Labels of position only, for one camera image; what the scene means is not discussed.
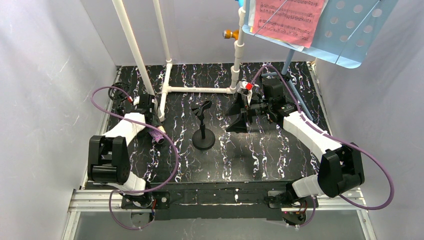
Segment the purple glitter microphone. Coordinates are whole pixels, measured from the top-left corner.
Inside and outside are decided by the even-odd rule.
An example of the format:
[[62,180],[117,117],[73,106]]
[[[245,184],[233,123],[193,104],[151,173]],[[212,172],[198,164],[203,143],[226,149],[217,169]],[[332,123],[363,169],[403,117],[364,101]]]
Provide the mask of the purple glitter microphone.
[[150,130],[148,133],[155,144],[161,145],[165,141],[165,138],[161,134],[160,130]]

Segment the black round-base microphone stand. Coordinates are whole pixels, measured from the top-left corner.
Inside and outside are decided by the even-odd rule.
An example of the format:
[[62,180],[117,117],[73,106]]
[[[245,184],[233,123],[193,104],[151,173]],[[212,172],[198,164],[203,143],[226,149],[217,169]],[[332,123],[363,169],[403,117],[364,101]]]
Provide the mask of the black round-base microphone stand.
[[198,150],[209,150],[215,144],[215,134],[210,129],[206,128],[204,123],[204,111],[210,109],[212,101],[205,101],[200,107],[192,108],[191,111],[200,120],[199,129],[192,135],[192,145]]

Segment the pink microphone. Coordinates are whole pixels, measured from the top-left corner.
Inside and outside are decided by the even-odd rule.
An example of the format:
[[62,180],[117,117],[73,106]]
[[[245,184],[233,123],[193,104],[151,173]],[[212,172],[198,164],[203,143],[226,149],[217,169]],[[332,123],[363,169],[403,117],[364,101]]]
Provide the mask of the pink microphone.
[[157,129],[163,133],[166,133],[165,129],[163,128],[162,125],[158,126]]

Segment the blue music stand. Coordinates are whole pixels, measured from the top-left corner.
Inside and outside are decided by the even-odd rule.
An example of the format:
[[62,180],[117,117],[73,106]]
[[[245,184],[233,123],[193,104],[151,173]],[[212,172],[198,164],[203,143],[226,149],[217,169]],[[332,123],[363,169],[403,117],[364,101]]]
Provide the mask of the blue music stand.
[[253,19],[253,4],[245,0],[240,28],[246,33],[289,48],[288,59],[295,51],[348,68],[359,67],[379,31],[397,4],[395,0],[327,0],[309,48],[302,50],[272,38],[254,35],[249,23]]

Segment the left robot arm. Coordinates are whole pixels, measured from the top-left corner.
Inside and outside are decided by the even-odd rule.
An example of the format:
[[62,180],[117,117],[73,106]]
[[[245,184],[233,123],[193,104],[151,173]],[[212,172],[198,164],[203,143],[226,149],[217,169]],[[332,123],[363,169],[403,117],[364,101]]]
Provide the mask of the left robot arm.
[[[149,134],[161,144],[165,132],[154,110],[155,97],[150,94],[136,97],[133,109],[123,115],[124,118],[151,125]],[[132,195],[141,196],[150,184],[131,171],[128,145],[146,127],[144,125],[120,120],[103,135],[94,135],[89,140],[87,176],[90,181],[106,184],[121,191],[136,191]]]

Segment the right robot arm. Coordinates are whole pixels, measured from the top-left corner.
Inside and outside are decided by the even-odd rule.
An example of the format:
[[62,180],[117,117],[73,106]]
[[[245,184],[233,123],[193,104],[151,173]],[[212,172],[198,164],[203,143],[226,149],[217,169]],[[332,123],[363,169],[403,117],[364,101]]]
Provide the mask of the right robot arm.
[[279,127],[294,135],[318,159],[318,173],[286,184],[277,196],[283,203],[294,203],[308,196],[326,195],[334,198],[365,182],[361,153],[329,137],[310,121],[297,105],[286,100],[281,82],[264,84],[263,95],[253,93],[253,84],[241,81],[236,85],[236,99],[227,115],[237,119],[226,131],[247,133],[253,117],[267,116]]

